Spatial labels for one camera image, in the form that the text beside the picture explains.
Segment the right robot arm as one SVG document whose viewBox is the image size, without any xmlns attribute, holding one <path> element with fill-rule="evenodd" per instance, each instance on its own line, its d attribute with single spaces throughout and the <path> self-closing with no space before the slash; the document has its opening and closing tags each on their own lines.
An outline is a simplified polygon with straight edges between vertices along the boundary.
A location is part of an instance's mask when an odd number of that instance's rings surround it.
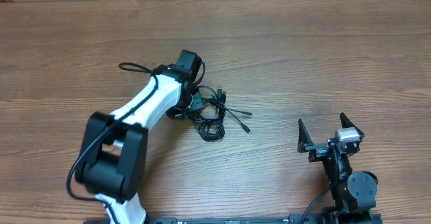
<svg viewBox="0 0 431 224">
<path fill-rule="evenodd" d="M 298 152 L 309 162 L 321 162 L 328 187 L 299 216 L 299 223 L 381 224 L 376 206 L 378 178 L 371 172 L 354 172 L 349 156 L 360 151 L 364 133 L 342 112 L 341 128 L 326 143 L 314 144 L 303 121 L 298 121 Z"/>
</svg>

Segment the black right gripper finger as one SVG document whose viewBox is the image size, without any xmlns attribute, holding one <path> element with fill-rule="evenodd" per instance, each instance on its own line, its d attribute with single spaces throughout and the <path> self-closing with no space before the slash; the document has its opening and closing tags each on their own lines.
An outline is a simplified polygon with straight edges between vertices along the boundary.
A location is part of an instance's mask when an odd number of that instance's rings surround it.
<svg viewBox="0 0 431 224">
<path fill-rule="evenodd" d="M 345 115 L 344 112 L 341 112 L 339 117 L 340 117 L 342 128 L 355 128 L 359 136 L 360 137 L 363 136 L 363 132 Z"/>
<path fill-rule="evenodd" d="M 301 118 L 298 120 L 298 132 L 299 135 L 297 151 L 299 153 L 305 153 L 307 151 L 310 151 L 311 148 L 314 146 L 314 143 L 311 140 L 311 137 L 306 130 L 306 127 Z"/>
</svg>

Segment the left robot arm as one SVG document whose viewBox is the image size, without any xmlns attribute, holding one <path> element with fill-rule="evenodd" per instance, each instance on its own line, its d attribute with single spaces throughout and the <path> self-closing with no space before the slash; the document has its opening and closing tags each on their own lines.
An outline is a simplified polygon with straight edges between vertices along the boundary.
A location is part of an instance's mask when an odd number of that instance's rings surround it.
<svg viewBox="0 0 431 224">
<path fill-rule="evenodd" d="M 130 102 L 110 114 L 93 113 L 86 124 L 78 158 L 66 187 L 76 180 L 104 206 L 103 223 L 145 223 L 138 190 L 145 173 L 150 130 L 163 114 L 182 118 L 193 105 L 193 90 L 203 79 L 205 65 L 196 53 L 182 50 L 175 64 L 148 69 L 120 63 L 126 71 L 150 74 L 150 80 Z"/>
</svg>

